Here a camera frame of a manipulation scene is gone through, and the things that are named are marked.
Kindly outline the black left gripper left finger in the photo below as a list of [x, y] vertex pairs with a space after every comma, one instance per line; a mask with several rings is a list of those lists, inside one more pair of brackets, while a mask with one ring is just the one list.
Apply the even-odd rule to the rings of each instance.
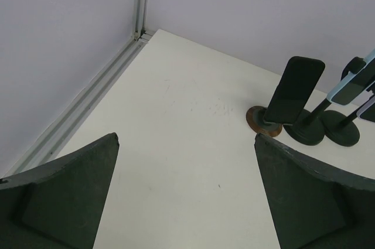
[[116, 133], [1, 179], [1, 248], [93, 248], [120, 143]]

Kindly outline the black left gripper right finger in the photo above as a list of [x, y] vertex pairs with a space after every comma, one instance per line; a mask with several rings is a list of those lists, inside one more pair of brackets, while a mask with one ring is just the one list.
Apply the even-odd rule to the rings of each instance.
[[281, 248], [374, 248], [374, 180], [257, 134], [255, 154]]

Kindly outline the black round base phone stand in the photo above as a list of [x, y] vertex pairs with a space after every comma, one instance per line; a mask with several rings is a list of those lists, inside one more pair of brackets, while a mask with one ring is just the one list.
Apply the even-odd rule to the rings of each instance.
[[325, 130], [319, 117], [331, 104], [324, 99], [312, 112], [303, 109], [297, 121], [292, 125], [284, 125], [284, 130], [301, 144], [315, 146], [321, 143]]

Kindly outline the wooden base phone stand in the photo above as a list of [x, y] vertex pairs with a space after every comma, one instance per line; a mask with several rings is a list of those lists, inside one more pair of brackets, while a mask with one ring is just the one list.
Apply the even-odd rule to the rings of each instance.
[[246, 112], [246, 121], [249, 127], [257, 134], [277, 137], [282, 132], [281, 124], [267, 123], [264, 120], [266, 108], [263, 106], [253, 106]]

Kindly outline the blue case smartphone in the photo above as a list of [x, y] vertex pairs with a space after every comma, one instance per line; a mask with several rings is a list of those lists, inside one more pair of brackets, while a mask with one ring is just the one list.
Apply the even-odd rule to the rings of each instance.
[[341, 80], [328, 94], [330, 103], [348, 105], [374, 83], [374, 50], [365, 58], [354, 57], [342, 71]]

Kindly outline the black smartphone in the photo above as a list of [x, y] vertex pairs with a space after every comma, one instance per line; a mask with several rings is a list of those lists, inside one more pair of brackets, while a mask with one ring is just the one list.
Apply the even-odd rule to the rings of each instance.
[[318, 59], [294, 56], [289, 59], [264, 114], [271, 124], [294, 124], [325, 70]]

